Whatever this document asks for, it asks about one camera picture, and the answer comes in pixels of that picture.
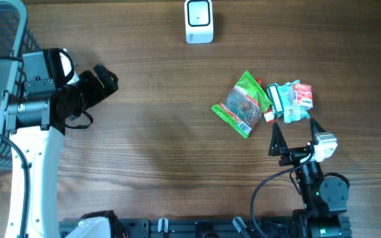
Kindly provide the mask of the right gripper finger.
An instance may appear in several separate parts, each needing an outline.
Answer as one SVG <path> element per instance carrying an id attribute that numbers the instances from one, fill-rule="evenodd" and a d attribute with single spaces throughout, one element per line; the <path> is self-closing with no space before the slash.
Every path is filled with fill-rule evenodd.
<path id="1" fill-rule="evenodd" d="M 285 153 L 288 153 L 288 146 L 280 130 L 279 124 L 275 122 L 273 124 L 272 138 L 268 155 L 275 157 L 284 155 Z"/>
<path id="2" fill-rule="evenodd" d="M 319 141 L 325 130 L 320 126 L 315 118 L 310 119 L 310 131 L 313 141 Z"/>

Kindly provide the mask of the teal tissue packet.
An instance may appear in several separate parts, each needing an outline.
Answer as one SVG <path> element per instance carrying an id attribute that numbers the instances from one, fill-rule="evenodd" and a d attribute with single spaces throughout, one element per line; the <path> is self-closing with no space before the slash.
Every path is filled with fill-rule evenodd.
<path id="1" fill-rule="evenodd" d="M 292 86 L 299 83 L 300 80 L 295 80 L 294 82 L 287 82 L 284 85 L 278 87 L 279 97 L 282 101 L 283 116 L 285 123 L 291 123 L 294 121 L 299 121 L 303 118 L 310 118 L 308 111 L 304 108 L 298 108 L 293 106 L 292 102 Z"/>

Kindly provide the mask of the red sachet stick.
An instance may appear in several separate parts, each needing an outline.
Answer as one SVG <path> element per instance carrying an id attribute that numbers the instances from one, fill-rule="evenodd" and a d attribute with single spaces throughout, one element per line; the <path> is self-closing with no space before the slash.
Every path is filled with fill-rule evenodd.
<path id="1" fill-rule="evenodd" d="M 261 78 L 256 78 L 256 81 L 258 82 L 258 84 L 262 87 L 262 81 L 261 81 Z M 273 124 L 275 122 L 275 115 L 272 111 L 272 108 L 271 106 L 267 109 L 266 112 L 263 113 L 263 116 L 265 118 L 265 121 L 266 123 L 268 124 Z"/>

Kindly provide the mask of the small orange white box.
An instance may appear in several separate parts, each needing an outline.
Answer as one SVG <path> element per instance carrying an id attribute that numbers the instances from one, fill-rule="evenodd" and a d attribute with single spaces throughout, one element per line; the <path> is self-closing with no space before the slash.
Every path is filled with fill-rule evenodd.
<path id="1" fill-rule="evenodd" d="M 309 110 L 313 107 L 312 86 L 295 83 L 292 86 L 292 105 Z"/>

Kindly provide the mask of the green white medicine box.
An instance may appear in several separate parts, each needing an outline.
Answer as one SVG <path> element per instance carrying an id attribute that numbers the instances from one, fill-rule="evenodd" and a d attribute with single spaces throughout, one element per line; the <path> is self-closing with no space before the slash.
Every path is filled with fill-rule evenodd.
<path id="1" fill-rule="evenodd" d="M 276 84 L 271 84 L 267 87 L 267 94 L 271 100 L 272 110 L 276 117 L 280 117 L 284 113 L 282 101 L 278 93 L 278 87 Z"/>

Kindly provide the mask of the green snack bag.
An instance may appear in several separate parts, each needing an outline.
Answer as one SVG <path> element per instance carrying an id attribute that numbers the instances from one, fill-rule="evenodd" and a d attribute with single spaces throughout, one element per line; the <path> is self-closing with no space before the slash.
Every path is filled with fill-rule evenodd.
<path id="1" fill-rule="evenodd" d="M 248 138 L 262 114 L 272 105 L 259 82 L 246 71 L 226 100 L 213 105 L 211 109 L 241 136 Z"/>

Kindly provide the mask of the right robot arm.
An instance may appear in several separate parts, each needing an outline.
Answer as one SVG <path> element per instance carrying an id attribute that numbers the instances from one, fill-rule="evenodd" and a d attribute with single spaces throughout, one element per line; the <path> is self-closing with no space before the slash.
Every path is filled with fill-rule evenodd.
<path id="1" fill-rule="evenodd" d="M 291 237 L 352 236 L 347 211 L 349 180 L 339 173 L 324 173 L 320 163 L 337 149 L 337 138 L 326 132 L 315 119 L 310 120 L 312 139 L 304 147 L 289 148 L 277 123 L 273 124 L 269 155 L 279 156 L 281 167 L 291 166 L 291 180 L 302 197 L 304 208 L 292 213 Z"/>

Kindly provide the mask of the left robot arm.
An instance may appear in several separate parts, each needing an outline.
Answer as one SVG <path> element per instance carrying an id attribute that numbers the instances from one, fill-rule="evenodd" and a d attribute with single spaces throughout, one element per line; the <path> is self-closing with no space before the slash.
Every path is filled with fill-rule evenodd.
<path id="1" fill-rule="evenodd" d="M 6 130 L 13 176 L 6 237 L 59 237 L 58 162 L 66 120 L 82 115 L 118 90 L 118 77 L 105 66 L 76 74 L 61 48 L 23 54 L 24 94 L 11 96 Z"/>

